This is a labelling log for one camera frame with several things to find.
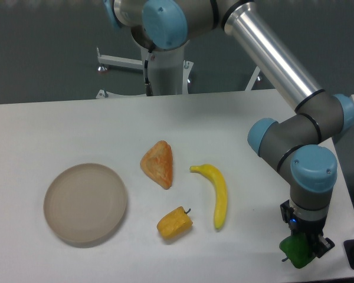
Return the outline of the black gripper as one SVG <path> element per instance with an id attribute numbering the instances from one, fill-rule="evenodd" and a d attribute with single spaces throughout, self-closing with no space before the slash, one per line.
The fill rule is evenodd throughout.
<path id="1" fill-rule="evenodd" d="M 282 220 L 288 224 L 292 233 L 306 234 L 309 255 L 321 258 L 335 247 L 335 243 L 323 236 L 328 206 L 319 210 L 306 210 L 299 207 L 291 199 L 280 205 Z"/>

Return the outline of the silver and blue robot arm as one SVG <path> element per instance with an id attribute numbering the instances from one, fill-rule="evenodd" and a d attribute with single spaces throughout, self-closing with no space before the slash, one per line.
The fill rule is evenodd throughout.
<path id="1" fill-rule="evenodd" d="M 281 204 L 291 235 L 280 243 L 288 259 L 320 258 L 334 247 L 323 228 L 337 179 L 337 160 L 321 143 L 354 123 L 354 103 L 330 95 L 309 75 L 260 18 L 253 1 L 104 1 L 111 25 L 129 27 L 144 49 L 147 96 L 182 94 L 185 44 L 221 28 L 234 37 L 295 115 L 278 123 L 261 119 L 248 144 L 289 185 Z"/>

